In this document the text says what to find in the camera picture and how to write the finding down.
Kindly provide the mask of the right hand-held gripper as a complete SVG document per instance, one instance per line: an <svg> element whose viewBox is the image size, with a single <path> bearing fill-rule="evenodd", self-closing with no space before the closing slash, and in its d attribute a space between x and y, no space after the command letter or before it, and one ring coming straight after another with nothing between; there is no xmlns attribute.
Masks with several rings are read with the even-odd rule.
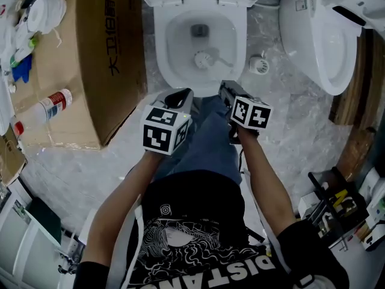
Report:
<svg viewBox="0 0 385 289"><path fill-rule="evenodd" d="M228 108L226 114L229 125L231 144L240 144L238 127L250 131L254 136L266 129L273 112L273 107L260 98L252 97L236 81L224 80L220 84L218 94Z"/></svg>

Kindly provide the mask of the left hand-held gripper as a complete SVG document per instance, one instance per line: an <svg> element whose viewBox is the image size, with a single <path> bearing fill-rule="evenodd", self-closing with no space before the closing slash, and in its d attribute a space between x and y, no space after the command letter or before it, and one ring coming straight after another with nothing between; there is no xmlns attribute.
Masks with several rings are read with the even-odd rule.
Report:
<svg viewBox="0 0 385 289"><path fill-rule="evenodd" d="M146 105L141 117L143 147L152 152L172 155L185 141L191 124L193 91L169 89Z"/></svg>

